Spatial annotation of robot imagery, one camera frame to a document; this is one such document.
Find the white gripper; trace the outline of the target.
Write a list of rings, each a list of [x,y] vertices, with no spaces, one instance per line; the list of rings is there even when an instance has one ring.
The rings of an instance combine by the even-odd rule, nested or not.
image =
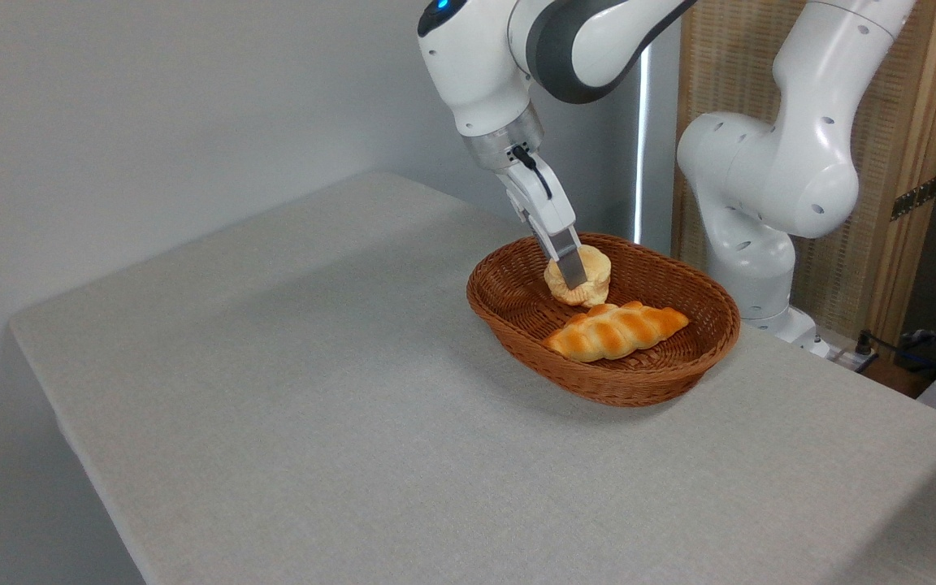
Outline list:
[[[579,254],[576,214],[557,175],[540,156],[508,156],[505,187],[523,222],[550,262],[555,262],[569,290],[587,281]]]

